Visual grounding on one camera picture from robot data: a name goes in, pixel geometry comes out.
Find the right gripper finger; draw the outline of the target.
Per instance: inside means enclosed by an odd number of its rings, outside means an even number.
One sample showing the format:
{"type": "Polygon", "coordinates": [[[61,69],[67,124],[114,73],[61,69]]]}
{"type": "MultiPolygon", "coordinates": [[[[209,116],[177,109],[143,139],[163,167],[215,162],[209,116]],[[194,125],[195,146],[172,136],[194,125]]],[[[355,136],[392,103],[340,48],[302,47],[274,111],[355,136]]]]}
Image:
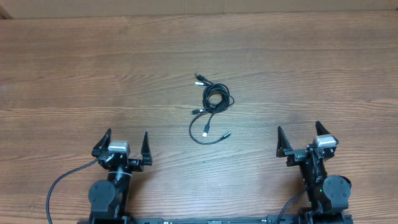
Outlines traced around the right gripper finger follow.
{"type": "Polygon", "coordinates": [[[292,151],[293,148],[290,145],[282,126],[278,126],[277,128],[277,150],[276,157],[286,157],[287,154],[292,151]]]}
{"type": "Polygon", "coordinates": [[[320,121],[315,122],[315,128],[318,136],[330,134],[330,132],[321,124],[320,121]]]}

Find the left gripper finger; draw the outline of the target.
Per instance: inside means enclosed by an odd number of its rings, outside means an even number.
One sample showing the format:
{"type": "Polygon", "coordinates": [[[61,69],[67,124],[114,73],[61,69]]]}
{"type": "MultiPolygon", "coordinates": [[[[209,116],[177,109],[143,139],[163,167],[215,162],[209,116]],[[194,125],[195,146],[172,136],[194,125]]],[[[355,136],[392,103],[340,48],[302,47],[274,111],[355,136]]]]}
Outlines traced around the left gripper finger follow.
{"type": "Polygon", "coordinates": [[[151,155],[151,151],[150,151],[150,147],[149,147],[148,131],[146,131],[144,134],[144,139],[143,139],[142,147],[141,147],[141,156],[142,156],[142,163],[145,166],[152,165],[152,155],[151,155]]]}
{"type": "Polygon", "coordinates": [[[92,149],[91,155],[93,157],[99,157],[104,151],[108,150],[108,146],[111,141],[111,128],[109,128],[105,135],[99,140],[99,142],[92,149]]]}

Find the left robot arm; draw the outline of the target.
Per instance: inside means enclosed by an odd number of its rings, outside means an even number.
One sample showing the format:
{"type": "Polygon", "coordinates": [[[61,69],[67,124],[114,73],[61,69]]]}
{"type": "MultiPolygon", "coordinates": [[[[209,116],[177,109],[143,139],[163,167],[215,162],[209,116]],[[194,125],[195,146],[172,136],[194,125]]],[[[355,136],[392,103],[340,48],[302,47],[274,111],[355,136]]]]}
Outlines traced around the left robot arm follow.
{"type": "Polygon", "coordinates": [[[142,172],[152,165],[148,132],[145,132],[141,158],[131,159],[128,141],[112,140],[108,129],[95,145],[91,155],[108,171],[107,179],[95,182],[89,189],[90,223],[136,223],[126,211],[133,172],[142,172]]]}

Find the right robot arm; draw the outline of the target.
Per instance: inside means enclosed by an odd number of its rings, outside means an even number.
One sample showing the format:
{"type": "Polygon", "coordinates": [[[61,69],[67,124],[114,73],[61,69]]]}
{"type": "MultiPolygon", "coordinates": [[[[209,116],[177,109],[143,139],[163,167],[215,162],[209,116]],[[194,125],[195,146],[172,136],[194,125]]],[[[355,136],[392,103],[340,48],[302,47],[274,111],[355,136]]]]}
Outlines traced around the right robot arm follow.
{"type": "Polygon", "coordinates": [[[277,157],[285,157],[287,166],[299,166],[304,189],[292,197],[281,209],[277,223],[350,224],[349,207],[352,183],[342,175],[328,175],[324,162],[335,155],[339,141],[317,121],[317,135],[304,149],[293,149],[281,126],[277,128],[277,157]],[[286,215],[287,207],[301,195],[308,195],[309,207],[301,208],[296,215],[286,215]]]}

